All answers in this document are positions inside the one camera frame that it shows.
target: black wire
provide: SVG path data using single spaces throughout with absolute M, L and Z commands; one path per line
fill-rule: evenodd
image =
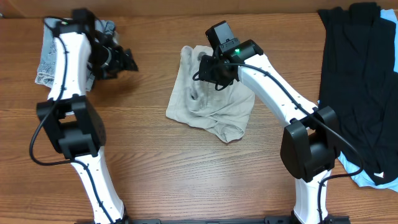
M 106 23 L 105 23 L 105 28 L 104 28 L 104 32 L 103 32 L 104 34 L 106 34 L 106 27 L 108 26 L 108 22 L 109 21 L 106 21 Z
M 330 180 L 330 179 L 335 179 L 335 178 L 340 178 L 340 177 L 352 177 L 355 176 L 357 174 L 360 174 L 363 171 L 363 166 L 364 166 L 364 161 L 362 156 L 359 154 L 359 152 L 355 149 L 355 147 L 353 145 L 351 145 L 345 138 L 343 138 L 342 136 L 340 136 L 338 133 L 336 133 L 334 130 L 332 130 L 331 128 L 329 128 L 327 125 L 325 125 L 324 123 L 322 123 L 319 119 L 316 119 L 316 117 L 314 117 L 312 114 L 310 114 L 308 111 L 306 111 L 300 103 L 298 103 L 296 101 L 296 99 L 285 89 L 285 87 L 275 78 L 273 77 L 269 72 L 264 71 L 261 68 L 257 68 L 255 66 L 252 65 L 246 65 L 243 63 L 221 63 L 221 64 L 217 64 L 212 66 L 208 72 L 212 71 L 213 69 L 217 68 L 217 67 L 224 67 L 224 66 L 242 66 L 242 67 L 246 67 L 246 68 L 251 68 L 253 70 L 256 70 L 258 72 L 261 72 L 264 74 L 265 77 L 269 77 L 273 82 L 275 82 L 276 85 L 279 86 L 279 88 L 286 94 L 286 96 L 292 101 L 292 103 L 303 113 L 305 113 L 307 116 L 309 116 L 314 122 L 316 122 L 319 126 L 321 126 L 323 129 L 329 131 L 330 133 L 332 133 L 333 135 L 335 135 L 338 139 L 340 139 L 340 141 L 342 141 L 343 143 L 345 143 L 355 154 L 356 156 L 359 158 L 359 169 L 355 172 L 349 173 L 349 174 L 337 174 L 337 175 L 332 175 L 329 177 L 326 177 L 324 179 L 322 179 L 319 182 L 319 187 L 318 187 L 318 212 L 319 212 L 319 218 L 320 218 L 320 223 L 325 223 L 323 221 L 322 218 L 322 210 L 321 210 L 321 192 L 322 192 L 322 187 L 324 186 L 323 184 Z M 198 78 L 195 78 L 197 75 L 199 74 L 199 72 L 196 72 L 193 75 L 193 79 L 194 80 L 198 80 Z
M 229 85 L 225 85 L 225 86 L 221 87 L 220 89 L 218 88 L 218 86 L 219 86 L 219 84 L 218 84 L 218 82 L 217 82 L 217 83 L 216 83 L 216 86 L 215 86 L 216 91 L 224 90 L 224 89 L 227 88 Z
M 102 21 L 98 18 L 98 17 L 95 17 L 95 19 L 101 24 L 101 27 L 102 27 L 102 33 L 104 33 L 105 34 L 105 27 L 104 27 L 104 24 L 102 24 Z
M 60 42 L 61 42 L 61 44 L 62 44 L 62 47 L 63 47 L 63 50 L 64 50 L 64 54 L 65 54 L 65 68 L 64 68 L 64 71 L 63 71 L 63 79 L 62 79 L 62 84 L 61 84 L 61 91 L 60 91 L 60 94 L 58 95 L 58 98 L 55 100 L 55 103 L 54 103 L 54 104 L 52 105 L 52 107 L 50 108 L 49 112 L 44 116 L 43 120 L 40 122 L 40 124 L 39 124 L 38 127 L 36 128 L 35 133 L 33 134 L 32 139 L 30 140 L 30 145 L 29 145 L 29 155 L 30 155 L 30 158 L 31 158 L 35 163 L 37 163 L 38 165 L 41 165 L 41 166 L 55 166 L 55 165 L 59 165 L 59 164 L 68 164 L 68 163 L 71 163 L 71 161 L 68 161 L 68 160 L 65 160 L 65 161 L 58 161 L 58 162 L 40 162 L 40 161 L 38 161 L 38 160 L 35 158 L 35 156 L 34 156 L 34 154 L 33 154 L 33 146 L 34 146 L 34 144 L 35 144 L 37 135 L 39 135 L 39 132 L 40 132 L 40 130 L 42 129 L 42 127 L 43 127 L 45 121 L 47 120 L 47 118 L 50 116 L 50 114 L 53 113 L 53 111 L 54 111 L 55 108 L 57 107 L 59 101 L 60 101 L 61 98 L 62 98 L 63 91 L 65 90 L 65 80 L 66 80 L 66 77 L 67 77 L 67 67 L 68 67 L 68 57 L 67 57 L 67 53 L 68 53 L 68 52 L 67 52 L 67 48 L 66 48 L 65 43 L 63 42 L 63 40 L 62 40 L 61 38 L 59 38 L 59 37 L 58 37 L 58 39 L 60 40 Z
M 60 19 L 61 21 L 66 20 L 64 18 L 53 17 L 53 16 L 48 16 L 48 17 L 43 18 L 44 25 L 47 28 L 49 28 L 51 31 L 53 31 L 53 28 L 51 28 L 44 21 L 44 19 L 46 19 L 46 18 Z M 57 107 L 59 101 L 62 98 L 63 92 L 65 91 L 65 80 L 66 80 L 66 77 L 67 77 L 67 68 L 68 68 L 68 55 L 67 55 L 67 53 L 69 53 L 69 52 L 67 51 L 67 48 L 66 48 L 65 43 L 63 42 L 63 40 L 60 37 L 56 37 L 56 38 L 58 38 L 60 40 L 60 42 L 62 44 L 62 47 L 63 47 L 63 52 L 65 54 L 65 68 L 64 68 L 64 71 L 63 71 L 63 79 L 62 79 L 62 84 L 61 84 L 61 90 L 60 90 L 60 94 L 58 95 L 58 98 L 55 100 L 55 102 L 52 105 L 52 107 L 50 108 L 49 112 L 44 116 L 43 120 L 39 123 L 38 127 L 36 128 L 36 130 L 35 130 L 35 132 L 34 132 L 34 134 L 32 136 L 32 139 L 30 140 L 29 155 L 30 155 L 30 158 L 36 164 L 41 165 L 41 166 L 55 166 L 55 165 L 60 165 L 60 164 L 69 164 L 69 163 L 72 163 L 72 162 L 75 162 L 75 163 L 80 164 L 81 166 L 83 166 L 84 170 L 86 170 L 86 172 L 87 172 L 88 177 L 90 178 L 91 186 L 93 188 L 93 192 L 94 192 L 95 198 L 97 199 L 98 205 L 102 208 L 102 210 L 104 211 L 104 213 L 105 213 L 106 217 L 108 218 L 108 220 L 110 221 L 110 223 L 113 224 L 114 222 L 113 222 L 111 216 L 109 215 L 108 211 L 105 209 L 102 201 L 100 200 L 100 197 L 98 196 L 98 192 L 97 192 L 97 189 L 95 187 L 93 176 L 91 175 L 91 172 L 88 169 L 88 166 L 86 166 L 86 164 L 84 164 L 84 163 L 82 163 L 80 161 L 76 161 L 76 160 L 64 160 L 64 161 L 57 161 L 57 162 L 41 162 L 41 161 L 39 161 L 39 160 L 37 160 L 35 158 L 34 153 L 33 153 L 33 146 L 34 146 L 34 143 L 36 141 L 37 136 L 39 135 L 40 130 L 42 129 L 42 127 L 43 127 L 44 123 L 46 122 L 47 118 L 50 116 L 50 114 L 53 113 L 54 109 Z
M 105 206 L 103 205 L 103 203 L 102 203 L 102 201 L 100 199 L 100 196 L 98 196 L 98 192 L 97 192 L 97 189 L 96 189 L 95 184 L 94 184 L 94 179 L 93 179 L 93 176 L 91 175 L 90 170 L 88 169 L 88 166 L 86 166 L 86 164 L 84 164 L 84 163 L 82 163 L 80 161 L 77 161 L 77 160 L 73 160 L 72 162 L 80 164 L 84 168 L 84 170 L 87 172 L 87 175 L 88 175 L 88 178 L 90 178 L 91 186 L 93 187 L 93 192 L 94 192 L 95 198 L 97 199 L 98 205 L 102 208 L 102 210 L 104 211 L 106 217 L 111 222 L 111 224 L 114 224 L 114 222 L 113 222 L 111 216 L 109 215 L 108 211 L 106 211 Z

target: brown wall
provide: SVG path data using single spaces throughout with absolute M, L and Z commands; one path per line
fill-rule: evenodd
M 0 0 L 0 12 L 7 17 L 67 17 L 77 7 L 97 16 L 316 12 L 363 1 L 372 0 Z M 384 9 L 398 9 L 398 0 L 373 1 Z

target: wrinkled cloth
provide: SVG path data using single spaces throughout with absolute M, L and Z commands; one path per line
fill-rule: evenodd
M 326 29 L 320 108 L 330 106 L 341 135 L 362 155 L 375 185 L 398 178 L 398 74 L 394 72 L 396 24 L 380 18 L 373 2 L 344 11 L 319 10 Z M 357 155 L 341 148 L 359 166 Z
M 50 27 L 55 27 L 55 23 L 58 19 L 47 18 L 45 22 Z M 105 34 L 114 35 L 115 33 L 115 25 L 112 21 L 95 21 L 95 29 L 98 31 L 105 30 Z M 52 83 L 54 81 L 55 75 L 55 67 L 57 62 L 57 48 L 51 33 L 51 30 L 44 26 L 44 35 L 43 35 L 43 46 L 42 46 L 42 55 L 40 57 L 39 67 L 37 68 L 37 76 L 35 79 L 36 84 L 45 85 L 47 87 L 52 87 Z M 91 72 L 87 69 L 87 82 L 86 82 L 86 90 L 90 91 L 93 86 L 95 77 Z
M 192 76 L 199 70 L 201 56 L 212 53 L 210 47 L 183 47 L 166 117 L 191 127 L 203 128 L 223 142 L 230 142 L 243 137 L 255 96 L 240 82 L 216 91 L 213 83 L 193 81 Z
M 393 9 L 390 10 L 384 10 L 382 9 L 380 12 L 380 17 L 383 19 L 390 20 L 392 22 L 395 22 L 397 24 L 397 18 L 396 14 Z M 394 71 L 398 72 L 398 26 L 396 26 L 396 38 L 394 41 L 395 45 L 395 65 L 394 65 Z M 358 166 L 354 165 L 352 162 L 348 161 L 347 158 L 345 157 L 344 153 L 342 152 L 339 156 L 339 161 L 341 164 L 344 166 L 344 169 L 347 171 L 347 173 L 355 172 L 359 169 Z M 386 184 L 379 184 L 376 185 L 374 184 L 374 181 L 367 175 L 365 171 L 362 171 L 360 174 L 355 175 L 351 177 L 360 187 L 373 187 L 375 189 L 391 189 L 395 190 L 398 192 L 398 178 L 393 180 L 392 182 L 386 183 Z

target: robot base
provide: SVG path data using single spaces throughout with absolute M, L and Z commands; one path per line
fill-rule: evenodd
M 334 217 L 329 215 L 325 218 L 327 224 L 351 224 L 349 217 Z M 266 217 L 265 219 L 220 219 L 220 220 L 181 220 L 181 221 L 160 221 L 153 220 L 133 220 L 132 224 L 301 224 L 294 212 L 291 216 Z
M 114 224 L 132 224 L 133 221 L 130 219 L 130 217 L 127 215 L 126 208 L 124 208 L 124 216 L 122 220 L 116 220 Z M 78 221 L 75 224 L 101 224 L 101 223 L 95 223 L 94 221 Z

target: beige cloth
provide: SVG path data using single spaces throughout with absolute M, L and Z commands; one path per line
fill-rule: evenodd
M 254 93 L 241 82 L 222 91 L 215 84 L 193 81 L 199 70 L 201 56 L 212 55 L 213 49 L 185 46 L 181 50 L 180 69 L 166 110 L 166 117 L 203 128 L 223 142 L 243 137 L 254 106 Z

